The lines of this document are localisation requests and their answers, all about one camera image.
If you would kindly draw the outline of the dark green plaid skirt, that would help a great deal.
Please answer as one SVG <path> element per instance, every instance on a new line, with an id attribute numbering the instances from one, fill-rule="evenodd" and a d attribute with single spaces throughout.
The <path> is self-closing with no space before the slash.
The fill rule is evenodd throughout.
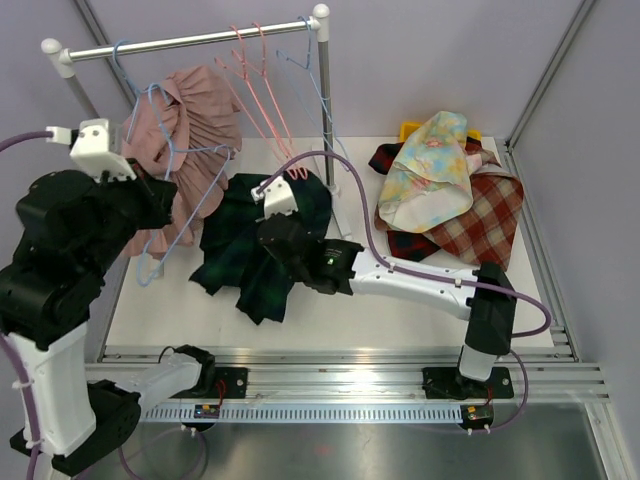
<path id="1" fill-rule="evenodd" d="M 190 276 L 210 295 L 223 287 L 238 288 L 236 308 L 255 324 L 283 322 L 294 285 L 285 267 L 258 241 L 264 209 L 254 202 L 251 189 L 266 179 L 264 174 L 238 173 L 228 181 L 223 200 L 204 220 L 203 264 Z"/>

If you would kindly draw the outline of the red black plaid skirt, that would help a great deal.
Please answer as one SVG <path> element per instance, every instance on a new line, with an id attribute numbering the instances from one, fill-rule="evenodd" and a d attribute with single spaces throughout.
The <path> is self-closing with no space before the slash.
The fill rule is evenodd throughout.
<path id="1" fill-rule="evenodd" d="M 369 161 L 369 166 L 378 174 L 386 176 L 403 143 L 386 143 L 377 147 Z M 374 225 L 387 235 L 391 255 L 409 261 L 420 262 L 440 250 L 434 242 L 422 234 L 392 230 L 375 210 Z"/>

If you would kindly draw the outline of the pastel tie-dye garment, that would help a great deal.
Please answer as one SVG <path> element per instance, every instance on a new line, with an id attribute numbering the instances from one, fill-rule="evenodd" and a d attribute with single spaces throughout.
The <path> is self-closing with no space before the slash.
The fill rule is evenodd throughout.
<path id="1" fill-rule="evenodd" d="M 378 216 L 397 231 L 425 233 L 472 206 L 471 175 L 483 164 L 466 151 L 467 119 L 440 111 L 404 142 L 386 174 Z"/>

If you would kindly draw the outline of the red beige plaid skirt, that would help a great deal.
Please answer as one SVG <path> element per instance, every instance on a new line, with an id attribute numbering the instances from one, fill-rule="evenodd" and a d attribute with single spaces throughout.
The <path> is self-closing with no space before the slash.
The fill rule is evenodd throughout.
<path id="1" fill-rule="evenodd" d="M 524 202 L 524 187 L 506 172 L 493 152 L 481 142 L 466 139 L 466 153 L 482 159 L 482 167 L 471 177 L 471 208 L 422 234 L 444 251 L 473 265 L 483 262 L 509 266 L 519 215 Z"/>

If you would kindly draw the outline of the pink hanger with plaid skirt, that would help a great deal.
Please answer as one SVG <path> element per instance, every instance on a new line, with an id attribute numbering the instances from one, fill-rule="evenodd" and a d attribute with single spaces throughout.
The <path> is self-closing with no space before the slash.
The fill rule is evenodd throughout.
<path id="1" fill-rule="evenodd" d="M 280 105 L 278 103 L 277 97 L 272 89 L 271 86 L 271 82 L 270 82 L 270 78 L 269 78 L 269 68 L 268 68 L 268 53 L 267 53 L 267 42 L 266 42 L 266 37 L 264 34 L 264 31 L 262 29 L 262 27 L 257 23 L 257 22 L 253 22 L 252 25 L 258 30 L 258 33 L 260 35 L 260 39 L 261 39 L 261 45 L 262 45 L 262 60 L 261 60 L 261 67 L 258 70 L 258 72 L 260 73 L 260 76 L 262 78 L 262 80 L 264 81 L 265 87 L 267 89 L 267 92 L 270 96 L 271 102 L 273 104 L 273 107 L 275 109 L 275 112 L 278 116 L 278 119 L 282 125 L 282 127 L 284 128 L 284 132 L 286 134 L 286 139 L 283 140 L 282 136 L 280 135 L 279 131 L 276 128 L 272 129 L 272 133 L 274 138 L 277 140 L 277 144 L 279 145 L 279 147 L 281 148 L 281 151 L 284 153 L 285 157 L 287 159 L 292 159 L 296 154 L 296 150 L 294 148 L 294 144 L 293 144 L 293 138 L 291 135 L 291 131 L 289 129 L 289 126 L 287 125 L 287 122 L 285 120 L 285 117 L 282 113 L 282 110 L 280 108 Z"/>

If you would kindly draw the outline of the blue wire hanger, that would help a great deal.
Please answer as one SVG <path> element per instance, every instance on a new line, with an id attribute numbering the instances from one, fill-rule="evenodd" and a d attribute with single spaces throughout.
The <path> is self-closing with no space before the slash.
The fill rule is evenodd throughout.
<path id="1" fill-rule="evenodd" d="M 338 138 L 335 131 L 335 122 L 332 112 L 331 84 L 329 72 L 328 43 L 317 40 L 316 31 L 312 28 L 312 18 L 298 16 L 298 22 L 304 23 L 304 30 L 307 34 L 307 47 L 303 61 L 296 60 L 288 52 L 282 49 L 276 50 L 276 59 L 289 87 L 293 90 L 296 99 L 306 113 L 311 124 L 321 134 L 325 149 L 332 153 L 341 151 L 342 156 L 349 160 L 348 150 L 343 142 Z M 300 87 L 291 75 L 291 67 L 297 67 L 305 72 L 310 84 L 314 88 L 317 100 L 320 105 L 322 124 L 315 121 L 311 113 L 310 103 L 304 98 Z"/>

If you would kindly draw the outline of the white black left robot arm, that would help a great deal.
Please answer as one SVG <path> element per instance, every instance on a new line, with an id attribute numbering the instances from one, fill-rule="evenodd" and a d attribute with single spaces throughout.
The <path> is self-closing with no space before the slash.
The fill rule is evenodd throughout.
<path id="1" fill-rule="evenodd" d="M 11 446 L 47 455 L 63 474 L 121 447 L 141 416 L 172 396 L 215 389 L 214 357 L 189 345 L 130 380 L 86 376 L 91 303 L 135 233 L 170 222 L 176 191 L 141 168 L 121 180 L 65 170 L 36 180 L 17 203 L 23 235 L 1 272 L 1 340 L 26 418 Z"/>

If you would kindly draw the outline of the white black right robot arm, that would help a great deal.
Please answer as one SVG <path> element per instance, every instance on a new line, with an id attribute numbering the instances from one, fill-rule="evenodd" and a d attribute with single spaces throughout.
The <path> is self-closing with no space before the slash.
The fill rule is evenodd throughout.
<path id="1" fill-rule="evenodd" d="M 439 271 L 377 258 L 354 242 L 322 239 L 297 214 L 277 214 L 258 227 L 258 243 L 289 278 L 325 295 L 377 295 L 439 309 L 467 323 L 457 366 L 423 371 L 429 399 L 507 399 L 513 388 L 497 360 L 509 353 L 516 310 L 512 285 L 501 268 Z"/>

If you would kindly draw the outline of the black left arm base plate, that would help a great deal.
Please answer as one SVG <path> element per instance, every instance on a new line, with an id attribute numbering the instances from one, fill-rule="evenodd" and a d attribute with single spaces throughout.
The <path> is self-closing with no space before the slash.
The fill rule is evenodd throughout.
<path id="1" fill-rule="evenodd" d="M 213 367 L 204 374 L 201 398 L 245 399 L 248 387 L 248 369 L 243 367 Z"/>

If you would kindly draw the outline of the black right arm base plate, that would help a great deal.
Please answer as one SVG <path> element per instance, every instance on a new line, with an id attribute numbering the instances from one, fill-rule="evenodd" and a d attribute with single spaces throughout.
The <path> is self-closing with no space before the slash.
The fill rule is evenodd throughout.
<path id="1" fill-rule="evenodd" d="M 513 399 L 514 389 L 510 372 L 494 367 L 486 381 L 463 377 L 456 367 L 425 367 L 422 369 L 422 388 L 430 400 Z"/>

